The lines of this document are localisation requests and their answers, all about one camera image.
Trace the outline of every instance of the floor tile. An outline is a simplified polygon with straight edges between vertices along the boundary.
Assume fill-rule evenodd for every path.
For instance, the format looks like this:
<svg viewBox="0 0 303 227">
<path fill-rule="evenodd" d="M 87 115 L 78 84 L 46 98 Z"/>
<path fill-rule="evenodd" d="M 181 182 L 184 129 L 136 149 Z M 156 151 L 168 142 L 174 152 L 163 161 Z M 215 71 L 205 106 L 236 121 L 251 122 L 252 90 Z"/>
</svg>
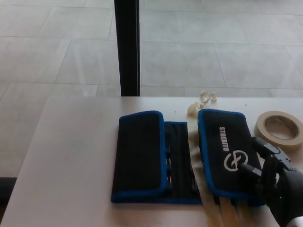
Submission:
<svg viewBox="0 0 303 227">
<path fill-rule="evenodd" d="M 23 159 L 26 155 L 52 89 L 53 84 L 11 83 L 2 97 L 0 150 L 14 152 L 18 156 L 17 164 L 20 164 L 19 158 Z"/>
<path fill-rule="evenodd" d="M 110 26 L 108 39 L 109 40 L 117 40 L 115 12 L 113 13 L 113 16 L 112 16 L 112 23 L 111 23 L 111 26 Z"/>
<path fill-rule="evenodd" d="M 271 89 L 273 97 L 303 97 L 303 90 Z"/>
<path fill-rule="evenodd" d="M 118 85 L 116 41 L 72 40 L 56 82 Z"/>
<path fill-rule="evenodd" d="M 142 11 L 140 40 L 177 42 L 178 29 L 175 12 Z"/>
<path fill-rule="evenodd" d="M 202 0 L 207 12 L 220 13 L 261 13 L 256 0 Z"/>
<path fill-rule="evenodd" d="M 247 43 L 233 14 L 177 13 L 177 25 L 181 42 Z"/>
<path fill-rule="evenodd" d="M 113 9 L 53 7 L 38 37 L 108 39 Z"/>
<path fill-rule="evenodd" d="M 95 96 L 98 85 L 54 84 L 53 96 Z"/>
<path fill-rule="evenodd" d="M 0 6 L 0 36 L 35 37 L 51 7 Z"/>
<path fill-rule="evenodd" d="M 0 52 L 0 81 L 54 82 L 69 42 L 10 38 L 6 48 Z"/>
<path fill-rule="evenodd" d="M 145 97 L 184 97 L 183 87 L 141 86 L 141 96 Z"/>
<path fill-rule="evenodd" d="M 4 92 L 6 91 L 6 89 L 8 88 L 8 86 L 9 86 L 9 83 L 7 83 L 7 82 L 0 82 L 0 99 L 4 95 Z"/>
<path fill-rule="evenodd" d="M 291 15 L 238 14 L 250 44 L 303 44 L 303 27 Z"/>
<path fill-rule="evenodd" d="M 216 93 L 217 97 L 271 97 L 269 89 L 262 88 L 217 88 L 217 87 L 185 87 L 185 96 L 199 97 L 201 91 Z"/>
<path fill-rule="evenodd" d="M 303 46 L 285 46 L 285 48 L 303 75 Z"/>
<path fill-rule="evenodd" d="M 145 0 L 147 10 L 203 11 L 201 0 Z"/>
<path fill-rule="evenodd" d="M 303 77 L 284 46 L 215 46 L 227 87 L 303 88 Z"/>
<path fill-rule="evenodd" d="M 142 44 L 142 85 L 224 87 L 212 44 Z"/>
<path fill-rule="evenodd" d="M 0 0 L 0 5 L 23 5 L 26 0 Z"/>
<path fill-rule="evenodd" d="M 87 0 L 85 7 L 90 8 L 114 8 L 114 0 Z"/>
<path fill-rule="evenodd" d="M 121 97 L 119 85 L 98 85 L 97 97 Z"/>
<path fill-rule="evenodd" d="M 301 0 L 258 0 L 262 11 L 267 14 L 303 15 Z"/>
<path fill-rule="evenodd" d="M 86 0 L 26 0 L 26 5 L 33 6 L 69 6 L 84 7 Z"/>
</svg>

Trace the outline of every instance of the black fabric case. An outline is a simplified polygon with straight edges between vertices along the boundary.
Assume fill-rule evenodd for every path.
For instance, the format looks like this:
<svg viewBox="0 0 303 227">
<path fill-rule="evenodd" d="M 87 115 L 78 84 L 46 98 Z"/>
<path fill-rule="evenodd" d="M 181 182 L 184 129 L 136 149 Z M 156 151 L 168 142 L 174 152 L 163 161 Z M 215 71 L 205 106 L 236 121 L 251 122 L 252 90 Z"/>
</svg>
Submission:
<svg viewBox="0 0 303 227">
<path fill-rule="evenodd" d="M 200 148 L 205 180 L 215 196 L 254 201 L 259 205 L 254 185 L 238 171 L 246 162 L 261 169 L 251 135 L 242 113 L 202 109 L 198 114 Z"/>
<path fill-rule="evenodd" d="M 111 201 L 202 203 L 191 168 L 186 122 L 164 122 L 158 111 L 120 118 Z"/>
</svg>

